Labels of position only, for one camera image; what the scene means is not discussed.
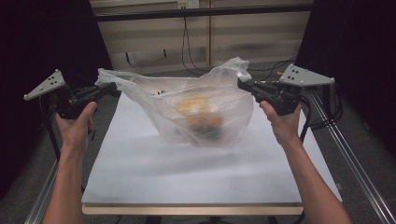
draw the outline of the gray floor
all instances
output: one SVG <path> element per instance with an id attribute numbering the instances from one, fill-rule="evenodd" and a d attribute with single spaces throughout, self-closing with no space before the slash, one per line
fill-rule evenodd
<path id="1" fill-rule="evenodd" d="M 252 64 L 251 67 L 263 69 L 271 65 L 272 63 L 258 63 Z M 155 77 L 196 76 L 185 70 L 157 73 L 151 71 L 151 74 Z M 252 75 L 254 77 L 262 77 L 264 73 L 252 72 Z M 106 96 L 99 102 L 98 111 L 94 114 L 96 134 L 94 140 L 90 142 L 90 149 L 84 161 L 84 185 L 88 181 L 92 165 L 114 114 L 117 102 L 118 98 Z M 364 128 L 359 113 L 354 110 L 346 99 L 343 100 L 343 104 L 345 107 L 344 116 L 337 124 L 361 162 L 362 167 L 386 199 L 391 210 L 396 211 L 396 159 L 386 151 L 375 132 L 368 132 Z M 381 223 L 328 130 L 326 128 L 316 130 L 314 135 L 335 183 L 341 183 L 343 186 L 340 189 L 340 193 L 354 223 Z M 8 195 L 0 202 L 0 223 L 24 222 L 50 172 L 50 167 L 55 161 L 54 158 L 50 140 L 46 132 L 41 132 L 41 139 L 38 141 L 34 155 L 24 167 L 21 175 L 13 183 Z M 118 218 L 116 216 L 88 216 L 86 217 L 86 222 L 115 223 Z M 278 217 L 278 220 L 279 223 L 292 223 L 296 218 Z M 144 223 L 145 220 L 145 217 L 125 216 L 122 217 L 120 223 Z"/>

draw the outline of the forearm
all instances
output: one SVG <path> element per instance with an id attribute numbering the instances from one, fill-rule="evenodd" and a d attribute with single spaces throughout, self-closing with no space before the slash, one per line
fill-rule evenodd
<path id="1" fill-rule="evenodd" d="M 343 205 L 324 182 L 298 139 L 284 149 L 309 223 L 351 223 Z"/>
<path id="2" fill-rule="evenodd" d="M 43 223 L 83 223 L 81 211 L 82 155 L 64 148 Z"/>

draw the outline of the clear plastic bag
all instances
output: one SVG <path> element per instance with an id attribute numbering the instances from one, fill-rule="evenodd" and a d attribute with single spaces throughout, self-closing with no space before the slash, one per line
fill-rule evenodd
<path id="1" fill-rule="evenodd" d="M 220 147 L 236 139 L 250 122 L 252 96 L 236 86 L 238 77 L 249 76 L 247 69 L 248 62 L 239 58 L 201 77 L 143 77 L 99 69 L 95 84 L 115 82 L 142 106 L 166 141 Z"/>

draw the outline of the human hand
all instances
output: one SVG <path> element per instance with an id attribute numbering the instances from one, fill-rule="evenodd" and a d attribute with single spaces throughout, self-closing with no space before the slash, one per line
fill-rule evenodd
<path id="1" fill-rule="evenodd" d="M 271 122 L 276 141 L 282 147 L 287 144 L 294 144 L 296 141 L 301 142 L 298 136 L 301 105 L 297 106 L 294 113 L 286 116 L 278 116 L 274 108 L 266 101 L 262 101 L 260 106 Z"/>
<path id="2" fill-rule="evenodd" d="M 90 102 L 79 115 L 78 119 L 61 119 L 56 114 L 56 122 L 63 139 L 62 151 L 83 154 L 88 147 L 88 131 L 93 128 L 92 114 L 97 107 L 96 102 Z"/>

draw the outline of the beige wall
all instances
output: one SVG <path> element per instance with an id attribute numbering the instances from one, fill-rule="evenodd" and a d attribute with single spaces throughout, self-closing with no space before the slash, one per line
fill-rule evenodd
<path id="1" fill-rule="evenodd" d="M 171 0 L 91 0 L 95 13 L 136 12 L 177 9 Z M 201 0 L 200 7 L 249 7 L 311 3 L 313 0 Z M 301 43 L 309 12 L 267 13 L 233 16 L 187 18 L 192 48 L 205 48 L 206 62 L 216 64 L 226 59 L 224 48 L 238 45 L 264 44 L 281 46 Z M 180 49 L 184 21 L 158 19 L 142 21 L 107 21 L 99 23 L 108 52 L 134 52 L 156 49 Z M 288 58 L 289 50 L 265 52 L 263 58 Z"/>

